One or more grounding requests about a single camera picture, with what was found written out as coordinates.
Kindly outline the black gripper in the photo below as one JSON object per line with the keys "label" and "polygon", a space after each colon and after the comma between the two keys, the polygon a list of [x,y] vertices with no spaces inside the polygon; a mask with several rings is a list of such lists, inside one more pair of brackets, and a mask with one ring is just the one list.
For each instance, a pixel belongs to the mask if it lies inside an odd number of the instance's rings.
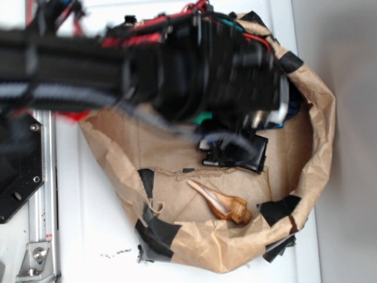
{"label": "black gripper", "polygon": [[280,124],[289,83],[264,35],[217,12],[163,18],[153,26],[153,108],[170,121],[211,111],[229,127]]}

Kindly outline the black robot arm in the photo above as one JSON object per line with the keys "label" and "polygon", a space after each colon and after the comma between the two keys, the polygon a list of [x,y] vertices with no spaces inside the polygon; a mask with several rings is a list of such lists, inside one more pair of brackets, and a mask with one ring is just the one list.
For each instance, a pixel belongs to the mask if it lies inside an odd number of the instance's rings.
{"label": "black robot arm", "polygon": [[205,111],[280,124],[289,83],[269,43],[226,15],[159,17],[105,38],[1,31],[1,105],[62,111],[148,103],[171,122]]}

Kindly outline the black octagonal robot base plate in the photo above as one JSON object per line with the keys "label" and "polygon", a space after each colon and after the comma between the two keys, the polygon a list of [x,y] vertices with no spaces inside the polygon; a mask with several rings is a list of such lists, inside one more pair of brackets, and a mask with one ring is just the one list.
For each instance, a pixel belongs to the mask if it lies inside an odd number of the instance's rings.
{"label": "black octagonal robot base plate", "polygon": [[42,124],[27,114],[1,118],[1,223],[6,224],[43,184]]}

